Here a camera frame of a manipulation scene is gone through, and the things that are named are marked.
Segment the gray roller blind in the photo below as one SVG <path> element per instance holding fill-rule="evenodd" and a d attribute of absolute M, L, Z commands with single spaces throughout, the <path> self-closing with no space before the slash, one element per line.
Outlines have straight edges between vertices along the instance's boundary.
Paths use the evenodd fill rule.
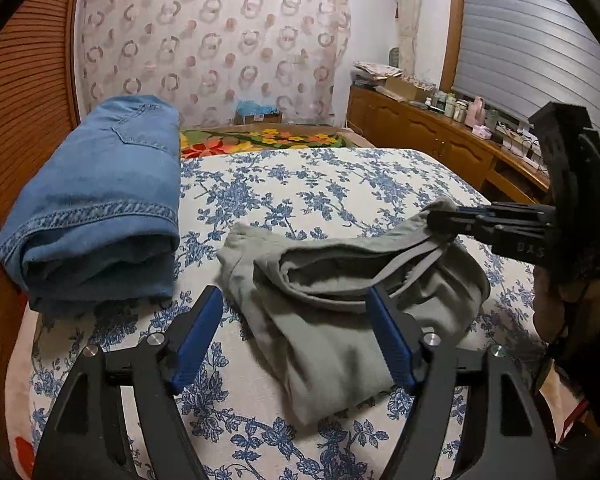
<path fill-rule="evenodd" d="M 583 105 L 600 132 L 600 45 L 565 0 L 464 0 L 454 90 L 520 120 Z"/>

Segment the louvered wooden door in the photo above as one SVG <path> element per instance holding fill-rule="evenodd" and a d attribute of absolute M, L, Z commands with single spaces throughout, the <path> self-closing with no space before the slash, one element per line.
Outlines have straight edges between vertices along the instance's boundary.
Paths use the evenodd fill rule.
<path fill-rule="evenodd" d="M 75 0 L 26 0 L 0 32 L 0 228 L 27 181 L 77 125 L 72 50 Z M 4 377 L 22 319 L 0 266 L 0 450 Z"/>

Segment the beige curtain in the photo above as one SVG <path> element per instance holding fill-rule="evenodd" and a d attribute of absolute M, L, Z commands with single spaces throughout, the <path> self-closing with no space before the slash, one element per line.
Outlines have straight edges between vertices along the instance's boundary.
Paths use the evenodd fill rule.
<path fill-rule="evenodd" d="M 414 75 L 416 63 L 416 36 L 422 0 L 398 0 L 398 66 L 404 75 Z"/>
<path fill-rule="evenodd" d="M 172 103 L 183 126 L 230 124 L 238 100 L 327 122 L 348 0 L 82 0 L 82 93 Z"/>

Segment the metal screw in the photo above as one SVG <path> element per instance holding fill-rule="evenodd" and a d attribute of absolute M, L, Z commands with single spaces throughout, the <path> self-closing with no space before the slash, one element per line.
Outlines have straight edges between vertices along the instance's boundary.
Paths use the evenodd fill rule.
<path fill-rule="evenodd" d="M 93 357 L 97 353 L 98 353 L 97 345 L 87 345 L 82 350 L 82 355 L 84 355 L 85 357 Z"/>
<path fill-rule="evenodd" d="M 491 345 L 489 347 L 489 352 L 494 357 L 504 357 L 507 355 L 507 349 L 502 345 Z"/>
<path fill-rule="evenodd" d="M 422 336 L 422 340 L 424 344 L 427 346 L 438 346 L 442 343 L 442 339 L 435 332 L 428 332 L 424 336 Z"/>
<path fill-rule="evenodd" d="M 155 334 L 151 334 L 146 338 L 146 341 L 151 346 L 160 346 L 164 343 L 164 334 L 162 332 L 156 332 Z"/>

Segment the human hand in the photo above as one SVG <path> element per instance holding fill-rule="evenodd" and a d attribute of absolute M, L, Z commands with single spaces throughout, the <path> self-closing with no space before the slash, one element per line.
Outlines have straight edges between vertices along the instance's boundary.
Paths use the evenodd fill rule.
<path fill-rule="evenodd" d="M 534 268 L 534 326 L 543 341 L 553 343 L 560 335 L 564 326 L 564 302 L 578 301 L 584 286 L 584 282 L 552 285 L 545 269 Z M 600 332 L 600 280 L 590 282 L 582 303 L 589 311 L 581 340 L 581 343 L 586 343 Z"/>

